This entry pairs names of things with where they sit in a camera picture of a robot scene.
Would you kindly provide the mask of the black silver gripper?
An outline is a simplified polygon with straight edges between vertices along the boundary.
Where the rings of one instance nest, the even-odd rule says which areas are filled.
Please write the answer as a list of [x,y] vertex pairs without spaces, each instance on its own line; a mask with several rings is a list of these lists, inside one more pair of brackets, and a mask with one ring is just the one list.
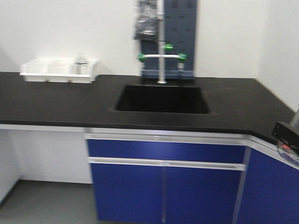
[[299,154],[299,130],[285,123],[276,122],[272,135],[279,141],[293,148],[295,154]]

